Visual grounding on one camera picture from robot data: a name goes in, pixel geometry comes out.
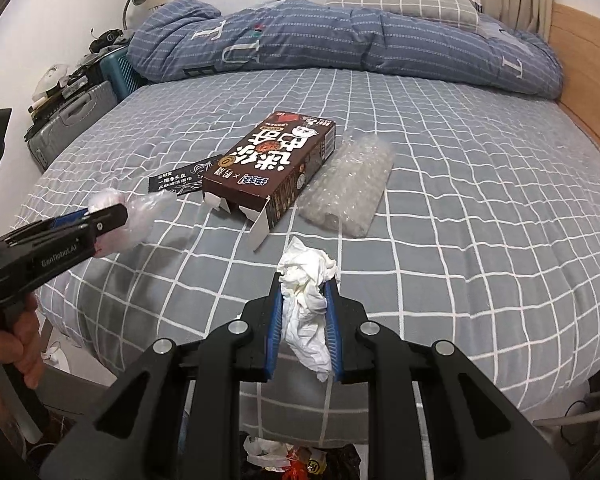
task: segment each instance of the suitcase handle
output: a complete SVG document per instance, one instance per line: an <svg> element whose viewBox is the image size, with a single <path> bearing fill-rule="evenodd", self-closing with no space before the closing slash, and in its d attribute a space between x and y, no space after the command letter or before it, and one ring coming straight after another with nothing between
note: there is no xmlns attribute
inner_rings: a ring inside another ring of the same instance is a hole
<svg viewBox="0 0 600 480"><path fill-rule="evenodd" d="M86 93L69 104L59 115L62 122L69 126L83 120L91 113L95 105L96 99L89 95L89 93Z"/></svg>

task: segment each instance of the human hand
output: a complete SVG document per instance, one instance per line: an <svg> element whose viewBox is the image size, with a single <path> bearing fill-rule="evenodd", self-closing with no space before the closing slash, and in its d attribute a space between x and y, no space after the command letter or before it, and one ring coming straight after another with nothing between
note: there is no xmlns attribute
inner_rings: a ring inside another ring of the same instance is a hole
<svg viewBox="0 0 600 480"><path fill-rule="evenodd" d="M38 387L44 371L40 357L40 324L36 316L38 302L33 294L25 299L24 312L13 325L13 334L0 330L0 364L13 363L24 376L25 384Z"/></svg>

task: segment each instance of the clear plastic wrap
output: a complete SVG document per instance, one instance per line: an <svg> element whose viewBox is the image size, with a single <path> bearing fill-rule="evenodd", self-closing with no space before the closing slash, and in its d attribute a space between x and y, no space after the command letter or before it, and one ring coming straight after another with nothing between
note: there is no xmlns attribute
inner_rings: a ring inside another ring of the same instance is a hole
<svg viewBox="0 0 600 480"><path fill-rule="evenodd" d="M368 135L346 139L297 203L300 214L326 229L362 238L369 231L395 153L389 143Z"/></svg>
<svg viewBox="0 0 600 480"><path fill-rule="evenodd" d="M115 204L124 204L128 214L126 224L98 237L94 257L103 258L133 249L149 236L160 213L175 202L176 195L170 191L149 193L131 200L127 200L123 192L110 187L94 193L89 199L89 213Z"/></svg>

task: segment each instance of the barcode label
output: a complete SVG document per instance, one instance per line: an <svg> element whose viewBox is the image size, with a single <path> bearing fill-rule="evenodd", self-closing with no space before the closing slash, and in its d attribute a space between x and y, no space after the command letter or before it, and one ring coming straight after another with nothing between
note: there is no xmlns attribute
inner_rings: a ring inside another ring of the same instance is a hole
<svg viewBox="0 0 600 480"><path fill-rule="evenodd" d="M333 150L336 148L336 129L332 128L327 134L324 136L324 149L322 151L322 160L327 160Z"/></svg>

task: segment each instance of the cardboard box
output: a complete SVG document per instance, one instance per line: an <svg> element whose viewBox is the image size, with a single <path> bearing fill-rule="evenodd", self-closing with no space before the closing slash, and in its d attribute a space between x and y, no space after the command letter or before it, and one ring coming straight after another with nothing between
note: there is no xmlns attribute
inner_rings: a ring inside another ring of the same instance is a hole
<svg viewBox="0 0 600 480"><path fill-rule="evenodd" d="M273 112L203 175L204 200L253 221L256 250L334 148L333 121Z"/></svg>

